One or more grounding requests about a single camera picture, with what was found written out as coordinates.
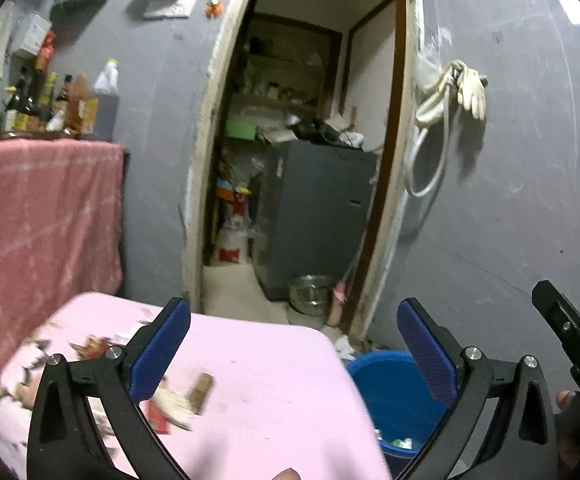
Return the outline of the person right hand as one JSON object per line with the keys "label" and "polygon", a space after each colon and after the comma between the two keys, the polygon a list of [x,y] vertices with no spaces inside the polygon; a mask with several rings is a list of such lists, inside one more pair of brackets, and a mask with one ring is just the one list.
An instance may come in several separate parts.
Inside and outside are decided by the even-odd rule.
{"label": "person right hand", "polygon": [[562,390],[556,395],[556,404],[559,408],[559,414],[556,416],[556,427],[560,474],[571,471],[578,463],[578,450],[573,444],[569,424],[566,422],[574,397],[575,393],[571,390]]}

